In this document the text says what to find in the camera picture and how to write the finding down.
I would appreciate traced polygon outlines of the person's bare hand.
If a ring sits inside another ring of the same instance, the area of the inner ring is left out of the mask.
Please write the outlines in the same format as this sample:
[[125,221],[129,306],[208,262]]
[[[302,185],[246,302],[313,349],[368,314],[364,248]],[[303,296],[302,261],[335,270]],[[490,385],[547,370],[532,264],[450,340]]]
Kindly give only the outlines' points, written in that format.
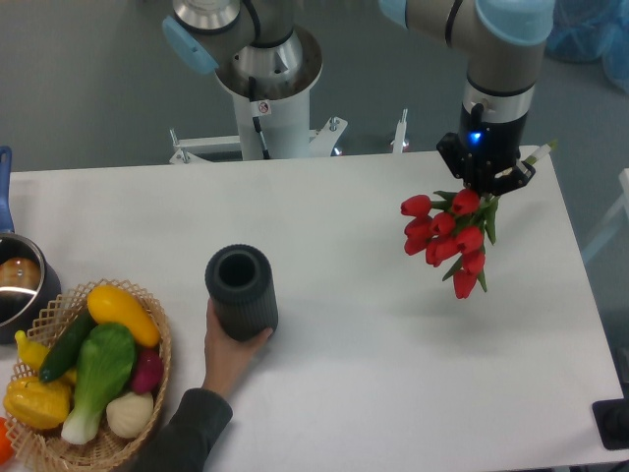
[[246,341],[231,338],[224,331],[212,301],[208,299],[204,339],[205,375],[201,387],[228,399],[272,334],[273,329],[266,328]]

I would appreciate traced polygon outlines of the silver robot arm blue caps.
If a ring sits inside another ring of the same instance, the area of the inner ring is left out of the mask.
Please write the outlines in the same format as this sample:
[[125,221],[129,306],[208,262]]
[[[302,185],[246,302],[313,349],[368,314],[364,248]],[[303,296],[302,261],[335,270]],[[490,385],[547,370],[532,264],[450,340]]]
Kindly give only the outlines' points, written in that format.
[[[289,1],[176,1],[162,23],[174,52],[231,94],[246,160],[310,157],[310,91],[322,57]],[[437,150],[481,195],[526,186],[519,146],[553,23],[550,1],[383,1],[382,14],[468,56],[460,125]]]

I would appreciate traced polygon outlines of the dark grey sleeved forearm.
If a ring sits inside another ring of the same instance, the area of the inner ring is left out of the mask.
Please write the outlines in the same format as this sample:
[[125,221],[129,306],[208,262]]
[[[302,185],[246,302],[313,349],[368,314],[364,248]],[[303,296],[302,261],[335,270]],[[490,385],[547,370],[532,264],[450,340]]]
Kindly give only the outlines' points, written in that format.
[[133,460],[130,471],[202,471],[233,411],[219,394],[187,390],[168,424]]

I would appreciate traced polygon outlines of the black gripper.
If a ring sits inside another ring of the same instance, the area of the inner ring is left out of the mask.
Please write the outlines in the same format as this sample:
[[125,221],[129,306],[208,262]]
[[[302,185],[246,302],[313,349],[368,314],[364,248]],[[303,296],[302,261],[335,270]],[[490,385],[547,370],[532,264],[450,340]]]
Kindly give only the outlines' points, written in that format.
[[493,196],[520,190],[536,174],[533,164],[522,160],[516,162],[520,158],[527,118],[525,113],[517,120],[492,123],[481,121],[462,107],[458,135],[445,134],[436,149],[452,176],[461,180],[465,188],[473,188],[475,164],[481,169],[489,163],[494,173],[501,172],[492,180],[490,192]]

